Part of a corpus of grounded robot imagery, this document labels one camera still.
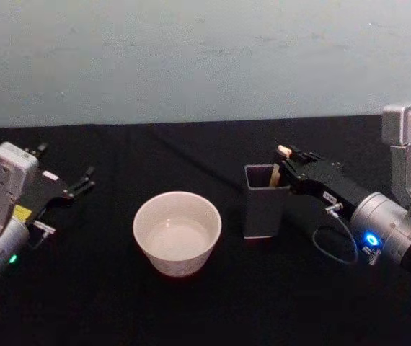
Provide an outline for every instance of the black tablecloth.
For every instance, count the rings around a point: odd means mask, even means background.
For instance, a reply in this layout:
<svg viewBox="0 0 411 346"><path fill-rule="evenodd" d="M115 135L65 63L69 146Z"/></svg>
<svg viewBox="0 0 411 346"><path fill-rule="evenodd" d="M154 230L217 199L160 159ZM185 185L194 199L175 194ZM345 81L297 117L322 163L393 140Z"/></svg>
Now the black tablecloth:
<svg viewBox="0 0 411 346"><path fill-rule="evenodd" d="M46 214L56 236L0 280L0 345L411 345L411 274L319 253L316 201L293 198L277 238L242 238L243 166L269 163L279 143L391 196L379 116L0 129L2 141L46 141L43 168L72 182L93 164L97 186ZM208 198L223 221L191 278L160 275L132 235L141 204L170 190Z"/></svg>

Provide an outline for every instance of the cable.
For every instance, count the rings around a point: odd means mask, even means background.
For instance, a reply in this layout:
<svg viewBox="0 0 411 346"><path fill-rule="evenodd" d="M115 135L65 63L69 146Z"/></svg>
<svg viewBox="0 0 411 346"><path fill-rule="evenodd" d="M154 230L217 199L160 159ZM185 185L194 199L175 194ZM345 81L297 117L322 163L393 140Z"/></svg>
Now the cable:
<svg viewBox="0 0 411 346"><path fill-rule="evenodd" d="M323 254L325 254L326 256L328 256L330 258L332 258L333 260L335 260L337 262L340 262L344 265L354 265L358 261L358 246L356 245L356 241L355 241L353 235L351 234L350 229L345 224L345 222L342 221L342 219L339 217L339 215L335 212L335 209L330 207L330 208L327 209L327 213L329 215L331 215L333 218L337 219L338 222L340 222L340 224L342 225L343 229L345 230L345 233L347 234L348 238L351 240L351 243L353 244L354 258L351 261L346 261L344 259L341 259L341 258L331 254L330 252L324 250L323 248L321 248L320 245L316 241L316 235L317 235L318 231L320 230L320 227L315 229L314 232L313 232L313 235L311 236L311 240L313 241L314 247L316 247L320 252L322 252Z"/></svg>

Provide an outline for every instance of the white label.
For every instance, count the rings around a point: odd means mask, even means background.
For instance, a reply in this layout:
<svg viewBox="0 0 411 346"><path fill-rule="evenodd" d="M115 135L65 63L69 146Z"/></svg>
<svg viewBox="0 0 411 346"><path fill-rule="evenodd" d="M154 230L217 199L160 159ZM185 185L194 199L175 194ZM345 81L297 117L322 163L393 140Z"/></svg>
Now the white label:
<svg viewBox="0 0 411 346"><path fill-rule="evenodd" d="M58 175L54 175L54 173L50 173L49 171L44 171L42 175L48 179L52 179L54 182L58 180Z"/></svg>
<svg viewBox="0 0 411 346"><path fill-rule="evenodd" d="M327 191L324 191L324 193L322 194L322 197L324 197L326 200L328 200L329 202L331 202L332 204L337 203L337 198L335 198L334 196L332 196L330 193L328 193Z"/></svg>

